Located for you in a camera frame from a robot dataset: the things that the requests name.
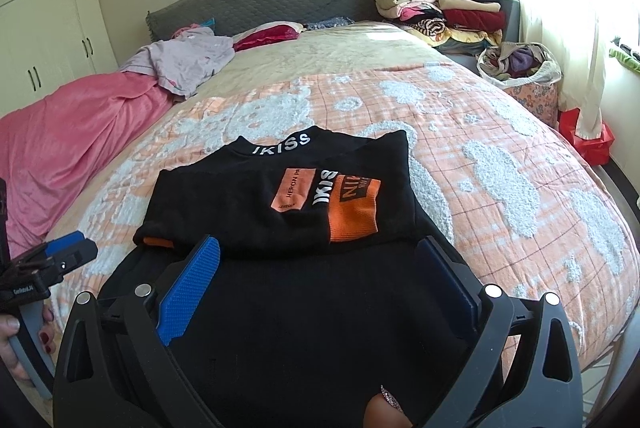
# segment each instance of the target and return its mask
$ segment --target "black gripper frame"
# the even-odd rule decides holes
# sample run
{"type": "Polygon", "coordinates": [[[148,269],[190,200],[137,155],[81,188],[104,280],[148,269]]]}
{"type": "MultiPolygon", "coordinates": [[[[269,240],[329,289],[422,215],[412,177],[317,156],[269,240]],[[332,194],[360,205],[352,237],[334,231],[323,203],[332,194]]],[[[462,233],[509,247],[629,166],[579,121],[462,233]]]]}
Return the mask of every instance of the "black gripper frame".
{"type": "MultiPolygon", "coordinates": [[[[433,292],[455,335],[471,347],[466,363],[437,407],[416,428],[578,428],[582,383],[577,352],[562,305],[507,296],[482,285],[466,265],[452,262],[428,237],[433,292]],[[479,407],[500,365],[509,336],[518,349],[497,399],[479,407]]],[[[65,428],[223,428],[191,387],[156,332],[156,289],[110,303],[76,300],[58,358],[54,422],[65,428]],[[127,340],[138,362],[124,368],[127,340]]]]}

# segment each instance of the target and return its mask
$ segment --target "red pillow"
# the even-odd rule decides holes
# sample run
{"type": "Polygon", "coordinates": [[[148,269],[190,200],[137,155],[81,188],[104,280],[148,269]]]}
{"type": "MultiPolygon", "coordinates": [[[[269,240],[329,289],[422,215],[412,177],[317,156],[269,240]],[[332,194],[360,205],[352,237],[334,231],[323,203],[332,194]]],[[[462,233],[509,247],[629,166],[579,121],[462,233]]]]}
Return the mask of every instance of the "red pillow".
{"type": "Polygon", "coordinates": [[[272,24],[255,27],[255,29],[234,37],[234,50],[240,52],[240,50],[247,50],[248,48],[254,48],[254,46],[297,40],[302,31],[302,28],[298,30],[297,24],[270,25],[272,24]]]}

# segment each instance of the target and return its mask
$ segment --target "white wardrobe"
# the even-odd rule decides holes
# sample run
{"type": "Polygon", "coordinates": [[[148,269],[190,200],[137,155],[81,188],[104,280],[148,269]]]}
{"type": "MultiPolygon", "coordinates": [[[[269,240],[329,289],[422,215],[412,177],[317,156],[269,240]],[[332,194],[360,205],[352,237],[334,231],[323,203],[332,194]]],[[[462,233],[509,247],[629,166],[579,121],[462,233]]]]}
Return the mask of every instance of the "white wardrobe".
{"type": "Polygon", "coordinates": [[[98,0],[0,0],[0,117],[117,67],[98,0]]]}

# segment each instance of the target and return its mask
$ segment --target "white plastic bag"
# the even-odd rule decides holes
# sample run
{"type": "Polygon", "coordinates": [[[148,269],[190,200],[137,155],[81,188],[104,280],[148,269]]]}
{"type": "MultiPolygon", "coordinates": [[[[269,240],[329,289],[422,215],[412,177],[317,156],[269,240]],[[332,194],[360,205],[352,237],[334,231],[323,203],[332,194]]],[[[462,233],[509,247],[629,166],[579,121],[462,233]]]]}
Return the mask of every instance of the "white plastic bag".
{"type": "Polygon", "coordinates": [[[538,84],[553,84],[562,79],[562,70],[560,70],[560,65],[556,58],[551,53],[551,51],[546,48],[542,43],[511,43],[511,42],[502,42],[500,46],[492,46],[490,48],[485,49],[480,56],[478,57],[478,72],[480,77],[487,80],[491,84],[497,86],[498,88],[504,90],[505,88],[511,88],[512,86],[522,86],[523,84],[528,84],[530,82],[535,82],[538,84]],[[544,54],[545,61],[542,62],[538,71],[529,77],[511,77],[505,80],[496,79],[488,75],[484,70],[485,66],[485,56],[489,50],[502,50],[503,46],[520,46],[520,45],[537,45],[539,46],[544,54]]]}

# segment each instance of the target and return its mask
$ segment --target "orange patch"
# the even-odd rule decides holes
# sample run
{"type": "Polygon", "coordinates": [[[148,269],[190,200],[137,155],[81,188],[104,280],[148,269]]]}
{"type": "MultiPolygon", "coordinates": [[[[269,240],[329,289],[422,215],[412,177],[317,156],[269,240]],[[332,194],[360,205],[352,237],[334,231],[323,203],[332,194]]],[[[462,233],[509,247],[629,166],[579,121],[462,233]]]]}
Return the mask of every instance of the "orange patch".
{"type": "Polygon", "coordinates": [[[335,177],[329,197],[332,242],[346,242],[378,232],[376,197],[380,181],[354,175],[335,177]]]}
{"type": "Polygon", "coordinates": [[[315,169],[287,168],[271,207],[279,213],[290,209],[302,209],[315,175],[315,169]]]}
{"type": "Polygon", "coordinates": [[[154,238],[152,236],[145,236],[142,239],[145,245],[152,245],[155,247],[170,247],[173,249],[174,243],[171,240],[165,240],[164,238],[154,238]]]}

